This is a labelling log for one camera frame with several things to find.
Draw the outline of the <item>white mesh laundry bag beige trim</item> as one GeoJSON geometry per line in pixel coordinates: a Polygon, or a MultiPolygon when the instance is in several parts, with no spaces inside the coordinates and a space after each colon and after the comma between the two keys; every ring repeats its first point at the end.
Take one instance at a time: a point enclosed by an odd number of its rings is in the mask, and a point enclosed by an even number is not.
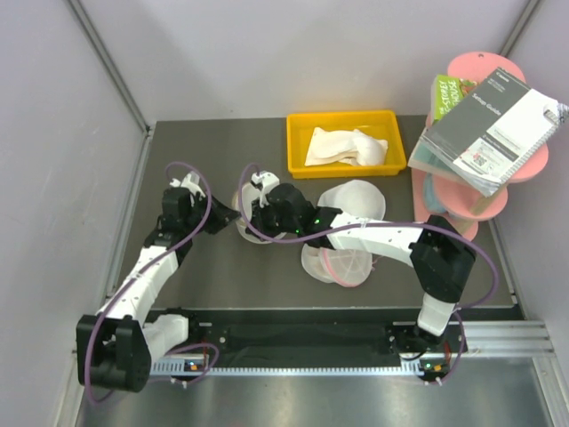
{"type": "Polygon", "coordinates": [[[253,208],[263,207],[267,204],[267,197],[260,199],[260,192],[250,183],[252,174],[249,170],[242,172],[237,191],[232,199],[233,209],[241,214],[241,218],[236,220],[236,228],[245,240],[256,245],[268,245],[271,240],[260,239],[247,226],[247,222],[252,222],[253,208]]]}

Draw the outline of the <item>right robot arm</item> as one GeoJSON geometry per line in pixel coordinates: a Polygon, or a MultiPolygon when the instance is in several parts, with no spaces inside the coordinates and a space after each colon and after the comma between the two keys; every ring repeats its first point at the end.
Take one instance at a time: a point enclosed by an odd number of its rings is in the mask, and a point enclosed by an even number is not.
{"type": "Polygon", "coordinates": [[[446,328],[458,309],[476,251],[445,218],[387,222],[385,197],[361,180],[328,189],[312,204],[291,183],[266,173],[246,183],[236,202],[248,234],[257,240],[283,244],[291,234],[293,243],[302,243],[314,254],[357,252],[413,268],[423,290],[415,341],[427,352],[446,343],[446,328]]]}

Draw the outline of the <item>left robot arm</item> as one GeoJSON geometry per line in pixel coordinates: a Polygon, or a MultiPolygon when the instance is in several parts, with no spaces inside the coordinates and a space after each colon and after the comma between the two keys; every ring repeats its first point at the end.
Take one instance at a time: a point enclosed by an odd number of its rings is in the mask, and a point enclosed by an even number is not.
{"type": "Polygon", "coordinates": [[[239,216],[196,184],[164,191],[162,212],[132,271],[96,314],[82,316],[76,325],[81,385],[138,392],[153,364],[169,350],[189,353],[199,347],[202,333],[189,318],[165,314],[148,322],[147,317],[191,249],[192,238],[201,231],[214,235],[239,216]]]}

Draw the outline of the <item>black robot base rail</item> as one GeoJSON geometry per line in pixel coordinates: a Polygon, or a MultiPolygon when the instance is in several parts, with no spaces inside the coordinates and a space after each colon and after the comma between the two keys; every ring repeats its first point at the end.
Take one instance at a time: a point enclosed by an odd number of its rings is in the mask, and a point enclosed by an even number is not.
{"type": "Polygon", "coordinates": [[[416,309],[185,309],[187,343],[218,346],[219,368],[395,367],[422,354],[435,359],[466,350],[457,323],[440,338],[416,325],[416,309]]]}

